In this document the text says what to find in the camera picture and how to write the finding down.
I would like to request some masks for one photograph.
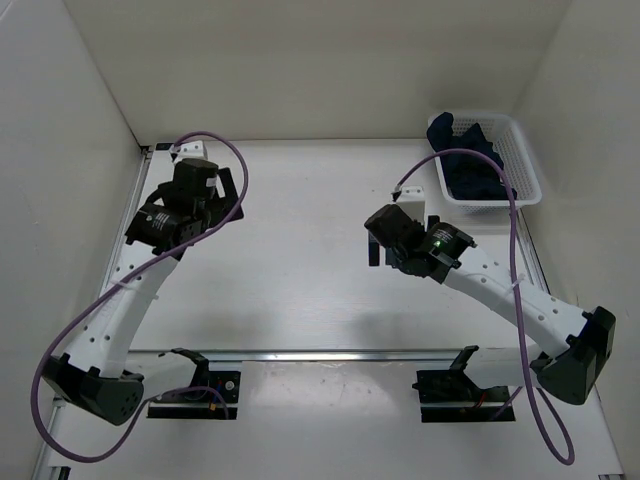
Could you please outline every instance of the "white wall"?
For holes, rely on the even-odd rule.
[[[140,154],[62,2],[0,12],[0,477],[22,479],[33,371],[99,289]]]
[[[570,0],[65,0],[142,143],[416,138],[510,111]]]
[[[598,389],[640,478],[640,2],[576,0],[517,109],[545,198],[525,214],[553,291],[617,316]]]

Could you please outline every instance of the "dark blue cloth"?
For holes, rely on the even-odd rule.
[[[493,151],[493,143],[489,142],[480,125],[472,125],[462,136],[453,135],[453,115],[445,112],[436,118],[427,130],[427,139],[434,151],[447,148],[468,148],[484,153],[504,169],[504,162]],[[479,158],[469,155],[447,155],[441,157],[442,171],[451,192],[457,200],[507,200],[507,192],[498,174]]]

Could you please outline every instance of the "white table surface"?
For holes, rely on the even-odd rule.
[[[422,140],[239,142],[250,169],[245,219],[190,249],[149,309],[132,348],[448,349],[516,345],[515,328],[429,279],[367,263],[365,220],[427,153]],[[209,144],[209,158],[233,154]],[[142,198],[171,178],[153,155]],[[430,214],[507,262],[508,217],[470,217],[444,201],[435,165],[417,172]],[[519,269],[526,272],[518,252]]]
[[[189,250],[135,338],[136,350],[449,349],[515,346],[516,331],[488,309],[430,280],[367,266],[364,221],[389,199],[425,142],[240,142],[251,180],[246,218]],[[223,148],[210,159],[231,165]],[[170,178],[154,154],[143,198]],[[445,205],[435,167],[425,187],[429,213],[507,260],[507,216],[466,217]],[[519,268],[526,272],[518,252]],[[517,421],[421,424],[410,388],[419,364],[242,364],[238,420],[142,419],[115,456],[72,465],[76,479],[575,479],[621,473],[595,394],[581,407],[557,403],[576,444],[563,467],[546,450],[526,398]],[[549,430],[564,445],[547,412]],[[122,434],[73,406],[55,435],[97,454]]]

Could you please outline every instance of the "laundry basket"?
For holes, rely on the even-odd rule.
[[[454,135],[462,135],[474,123],[478,123],[487,140],[493,142],[493,150],[500,154],[509,182],[518,192],[516,208],[535,205],[542,200],[540,184],[527,154],[524,137],[511,117],[498,113],[455,111],[451,113],[453,114]],[[429,126],[438,115],[429,118]],[[437,157],[435,162],[444,198],[462,209],[464,213],[484,213],[509,208],[507,200],[457,200],[453,198],[444,178],[441,158]]]

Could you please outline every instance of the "robotic arm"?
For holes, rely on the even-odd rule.
[[[159,185],[134,216],[112,283],[215,227],[238,200],[230,170],[207,160],[202,141],[183,144],[172,157],[173,179]],[[218,181],[224,197],[218,193]],[[239,209],[231,220],[243,216]],[[47,360],[43,377],[59,395],[121,425],[146,399],[179,387],[208,385],[209,362],[196,352],[174,349],[147,365],[127,359],[145,313],[182,255],[169,256],[121,284],[122,289],[89,317],[65,352]]]
[[[473,238],[453,225],[430,217],[425,229],[424,197],[419,187],[406,187],[395,202],[365,223],[370,234],[370,264],[376,265],[376,244],[387,263],[407,275],[430,277],[473,297],[510,323],[515,299],[509,270],[489,257]],[[537,346],[530,364],[538,385],[556,398],[583,404],[611,355],[615,317],[602,307],[593,312],[564,303],[523,282],[520,284],[525,330]],[[521,386],[518,349],[466,347],[444,372],[471,390],[498,385]]]

